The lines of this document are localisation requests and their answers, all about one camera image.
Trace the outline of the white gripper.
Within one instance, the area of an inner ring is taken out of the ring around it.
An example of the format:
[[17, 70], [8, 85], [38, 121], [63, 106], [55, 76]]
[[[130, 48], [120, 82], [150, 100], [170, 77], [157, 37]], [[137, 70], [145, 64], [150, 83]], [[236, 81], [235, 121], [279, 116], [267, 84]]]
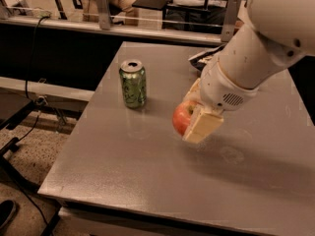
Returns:
[[[222, 71], [220, 59], [215, 55], [204, 67], [200, 79], [197, 79], [184, 101], [196, 101], [209, 109], [235, 111], [257, 94], [257, 89], [246, 89], [237, 86]], [[213, 112], [207, 112], [202, 105], [197, 105], [190, 119], [183, 140], [198, 144], [207, 138], [223, 123], [223, 117]]]

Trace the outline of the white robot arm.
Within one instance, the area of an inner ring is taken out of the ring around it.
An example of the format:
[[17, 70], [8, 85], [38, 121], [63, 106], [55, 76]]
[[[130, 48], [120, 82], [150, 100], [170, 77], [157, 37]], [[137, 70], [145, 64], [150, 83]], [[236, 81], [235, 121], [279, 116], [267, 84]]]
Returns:
[[197, 144], [257, 93], [259, 85], [315, 54], [315, 0], [247, 0], [247, 22], [185, 95], [197, 102], [183, 140]]

